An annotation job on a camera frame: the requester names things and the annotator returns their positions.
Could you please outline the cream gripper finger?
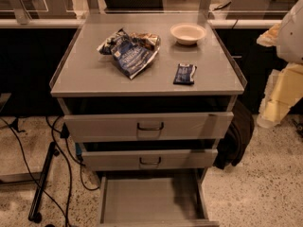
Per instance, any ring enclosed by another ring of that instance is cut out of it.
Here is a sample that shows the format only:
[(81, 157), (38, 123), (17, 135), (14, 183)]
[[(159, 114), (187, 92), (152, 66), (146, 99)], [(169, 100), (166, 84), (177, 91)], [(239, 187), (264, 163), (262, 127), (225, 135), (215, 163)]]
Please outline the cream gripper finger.
[(288, 63), (278, 71), (270, 74), (264, 98), (258, 110), (257, 123), (269, 129), (278, 125), (290, 109), (303, 98), (303, 65)]
[(280, 24), (275, 24), (257, 38), (257, 44), (270, 47), (276, 46)]

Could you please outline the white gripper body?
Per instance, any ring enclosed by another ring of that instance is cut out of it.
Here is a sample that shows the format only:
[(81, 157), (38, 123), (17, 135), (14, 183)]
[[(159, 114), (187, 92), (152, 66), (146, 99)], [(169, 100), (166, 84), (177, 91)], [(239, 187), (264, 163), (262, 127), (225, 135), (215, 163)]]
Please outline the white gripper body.
[(303, 63), (303, 0), (283, 18), (276, 42), (277, 56), (284, 61)]

